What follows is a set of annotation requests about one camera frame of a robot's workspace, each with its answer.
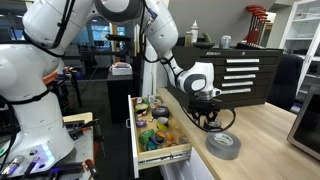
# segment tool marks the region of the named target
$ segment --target tool chest drawer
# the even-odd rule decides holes
[[[131,98],[131,96],[128,95],[130,123],[127,122],[127,127],[130,127],[131,129],[135,178],[139,177],[139,170],[141,169],[147,169],[154,166],[189,159],[192,145],[188,142],[181,143],[180,138],[183,137],[185,139],[187,137],[171,113],[169,113],[167,129],[163,130],[163,128],[160,128],[164,133],[167,134],[166,142],[164,142],[162,145],[156,145],[156,149],[154,150],[146,150],[146,146],[142,145],[142,141],[144,141],[143,135],[150,130],[157,132],[159,130],[159,122],[157,119],[154,119],[152,122],[149,121],[150,117],[152,116],[150,107],[147,108],[146,115],[138,117],[138,114],[136,113],[137,109],[135,108],[135,99],[136,98]],[[144,102],[148,104],[148,98],[143,99]],[[139,128],[136,124],[137,120],[146,120],[147,125]]]
[[[173,48],[173,55],[177,64],[184,70],[193,67],[195,62],[212,63],[213,85],[222,90],[222,94],[215,99],[239,107],[265,103],[278,69],[282,50],[222,50],[176,46]],[[176,91],[170,83],[167,88],[176,98],[180,97],[181,104],[188,109],[192,97]]]

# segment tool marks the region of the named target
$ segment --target floor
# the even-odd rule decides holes
[[[131,135],[130,129],[125,124],[112,124],[110,115],[110,104],[108,98],[107,81],[103,71],[99,70],[91,81],[79,81],[79,88],[83,106],[79,107],[74,90],[69,89],[69,101],[75,101],[71,107],[74,113],[92,112],[94,118],[99,118],[101,122],[101,131],[104,140],[105,154],[102,148],[99,148],[98,155],[95,158],[95,165],[100,173],[99,179],[127,180],[134,179],[131,154]],[[139,179],[162,180],[158,167],[140,171]]]

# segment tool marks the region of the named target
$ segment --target box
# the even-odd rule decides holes
[[[128,65],[127,67],[113,67],[112,75],[131,75],[132,67]]]

